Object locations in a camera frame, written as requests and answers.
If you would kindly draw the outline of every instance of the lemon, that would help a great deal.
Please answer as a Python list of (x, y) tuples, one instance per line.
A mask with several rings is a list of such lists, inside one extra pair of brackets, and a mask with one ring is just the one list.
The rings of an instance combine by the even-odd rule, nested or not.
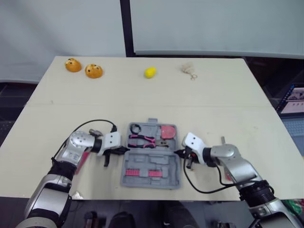
[(155, 67), (150, 67), (144, 71), (144, 75), (146, 78), (152, 78), (156, 74), (156, 68)]

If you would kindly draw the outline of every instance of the wire cutter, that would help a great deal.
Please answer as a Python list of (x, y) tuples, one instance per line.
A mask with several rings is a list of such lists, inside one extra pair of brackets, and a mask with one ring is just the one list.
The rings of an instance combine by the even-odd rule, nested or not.
[(129, 139), (143, 139), (149, 142), (144, 145), (129, 143), (128, 147), (131, 148), (155, 148), (156, 146), (169, 146), (165, 140), (156, 140), (154, 137), (148, 137), (141, 134), (131, 134), (129, 135)]

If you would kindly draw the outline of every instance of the pink tool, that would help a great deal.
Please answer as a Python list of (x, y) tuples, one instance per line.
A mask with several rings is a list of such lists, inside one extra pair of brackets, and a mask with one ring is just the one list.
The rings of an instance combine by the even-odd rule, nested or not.
[(162, 171), (149, 171), (149, 177), (162, 177)]
[(139, 176), (139, 170), (125, 170), (126, 176)]
[(172, 126), (161, 126), (161, 138), (173, 139), (176, 135), (175, 128)]

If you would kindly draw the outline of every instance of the tabletop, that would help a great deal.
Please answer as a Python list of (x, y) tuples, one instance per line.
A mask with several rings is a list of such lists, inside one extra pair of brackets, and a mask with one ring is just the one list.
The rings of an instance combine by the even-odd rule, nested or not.
[[(30, 197), (51, 167), (50, 157), (70, 132), (96, 118), (114, 122), (125, 143), (130, 122), (158, 118), (175, 124), (179, 144), (187, 132), (208, 146), (220, 137), (238, 147), (281, 199), (304, 198), (304, 163), (291, 137), (242, 59), (212, 58), (110, 58), (76, 57), (83, 67), (100, 65), (104, 75), (90, 79), (83, 70), (66, 71), (67, 57), (56, 57), (0, 148), (0, 196)], [(192, 62), (198, 78), (180, 71)], [(143, 77), (156, 67), (152, 79)], [(107, 133), (106, 123), (82, 128)], [(120, 185), (123, 156), (90, 154), (73, 179), (78, 191), (90, 200), (239, 200), (236, 188), (205, 195), (196, 192), (181, 176), (181, 188), (161, 190)], [(188, 171), (197, 188), (220, 187), (217, 170), (195, 164)]]

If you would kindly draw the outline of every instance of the gray wall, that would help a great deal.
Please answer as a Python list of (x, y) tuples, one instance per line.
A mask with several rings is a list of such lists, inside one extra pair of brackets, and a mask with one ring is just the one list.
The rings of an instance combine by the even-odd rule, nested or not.
[(124, 57), (119, 0), (0, 1), (0, 82), (38, 82), (56, 55)]
[(304, 58), (304, 0), (131, 0), (137, 54)]

